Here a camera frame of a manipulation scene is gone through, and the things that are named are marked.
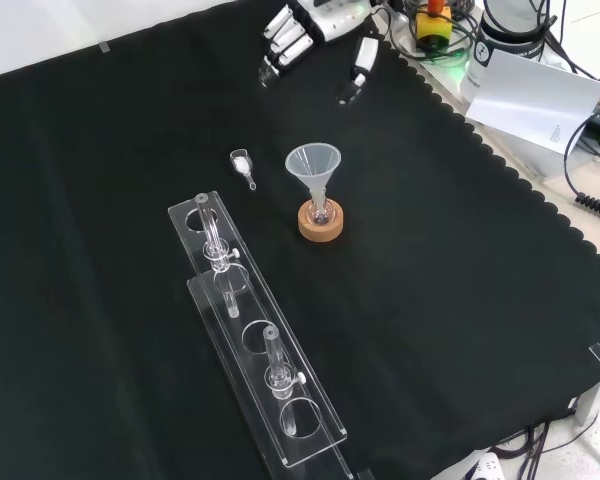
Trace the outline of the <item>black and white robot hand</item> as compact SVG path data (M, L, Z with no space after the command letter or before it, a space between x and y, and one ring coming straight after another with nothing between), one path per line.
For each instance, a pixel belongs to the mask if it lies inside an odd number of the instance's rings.
M372 14L371 1L288 1L262 32L265 54L258 70L267 88L288 74L315 48L356 33ZM372 34L357 43L350 79L337 96L338 103L352 103L371 77L380 41Z

